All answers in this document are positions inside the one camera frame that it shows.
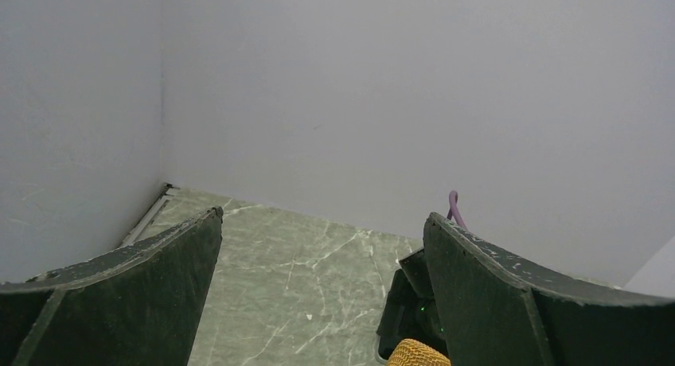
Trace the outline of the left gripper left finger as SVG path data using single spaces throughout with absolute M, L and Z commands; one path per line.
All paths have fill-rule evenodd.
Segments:
M 86 262 L 4 282 L 2 364 L 187 364 L 223 215 L 211 207 Z

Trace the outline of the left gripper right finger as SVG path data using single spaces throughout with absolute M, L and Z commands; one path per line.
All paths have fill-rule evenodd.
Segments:
M 552 271 L 432 213 L 427 269 L 453 365 L 671 365 L 674 301 Z

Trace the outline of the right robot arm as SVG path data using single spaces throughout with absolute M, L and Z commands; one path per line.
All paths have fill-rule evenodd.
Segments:
M 376 330 L 377 359 L 389 360 L 404 339 L 419 341 L 447 356 L 424 249 L 399 259 L 398 264 Z

